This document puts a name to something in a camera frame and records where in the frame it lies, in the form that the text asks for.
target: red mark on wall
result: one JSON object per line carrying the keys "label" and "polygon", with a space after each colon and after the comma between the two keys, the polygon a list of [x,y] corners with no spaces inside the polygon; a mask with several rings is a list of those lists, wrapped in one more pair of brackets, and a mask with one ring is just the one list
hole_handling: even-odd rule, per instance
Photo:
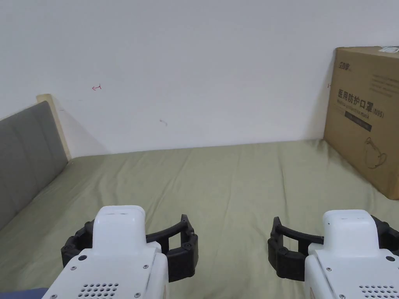
{"label": "red mark on wall", "polygon": [[92,87],[92,89],[95,91],[97,88],[100,88],[101,89],[101,84],[99,84],[97,87]]}

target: gray headboard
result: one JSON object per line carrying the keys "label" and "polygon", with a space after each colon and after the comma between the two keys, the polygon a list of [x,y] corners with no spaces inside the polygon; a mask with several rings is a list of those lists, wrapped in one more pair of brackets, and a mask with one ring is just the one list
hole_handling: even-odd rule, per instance
{"label": "gray headboard", "polygon": [[47,186],[68,160],[48,102],[0,121],[0,229]]}

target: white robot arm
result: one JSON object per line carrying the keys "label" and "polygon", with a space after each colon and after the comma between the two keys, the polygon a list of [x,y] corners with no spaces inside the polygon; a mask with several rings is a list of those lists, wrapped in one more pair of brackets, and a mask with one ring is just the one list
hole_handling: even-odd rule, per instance
{"label": "white robot arm", "polygon": [[279,277],[304,281],[307,299],[399,298],[399,232],[363,210],[328,211],[323,224],[325,236],[313,236],[274,218],[269,262]]}
{"label": "white robot arm", "polygon": [[[139,206],[103,207],[61,249],[64,269],[43,298],[169,298],[169,282],[195,273],[198,236],[186,215],[147,236],[144,224]],[[178,233],[182,246],[169,250]]]}

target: label sticker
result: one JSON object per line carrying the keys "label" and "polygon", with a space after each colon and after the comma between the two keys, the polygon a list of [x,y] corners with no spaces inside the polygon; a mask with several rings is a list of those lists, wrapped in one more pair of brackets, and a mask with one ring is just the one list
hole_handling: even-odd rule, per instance
{"label": "label sticker", "polygon": [[386,47],[382,47],[382,49],[378,50],[378,52],[397,53],[397,52],[399,52],[399,48],[393,47],[393,46],[386,46]]}

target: bed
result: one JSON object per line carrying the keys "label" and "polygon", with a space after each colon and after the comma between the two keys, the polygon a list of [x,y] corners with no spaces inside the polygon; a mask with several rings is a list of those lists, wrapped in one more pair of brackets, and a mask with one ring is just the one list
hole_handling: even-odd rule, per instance
{"label": "bed", "polygon": [[[0,230],[0,291],[49,287],[62,269],[66,239],[105,205],[142,206],[147,233],[188,215],[199,236],[199,261],[192,278],[170,285],[176,299],[304,298],[301,282],[278,278],[268,263],[274,216],[293,229],[322,234],[324,212],[365,209],[399,229],[399,203],[379,193],[323,140],[69,162],[61,155],[56,161],[62,171]],[[171,247],[178,243],[178,237],[172,239]],[[294,242],[286,245],[296,249]]]}

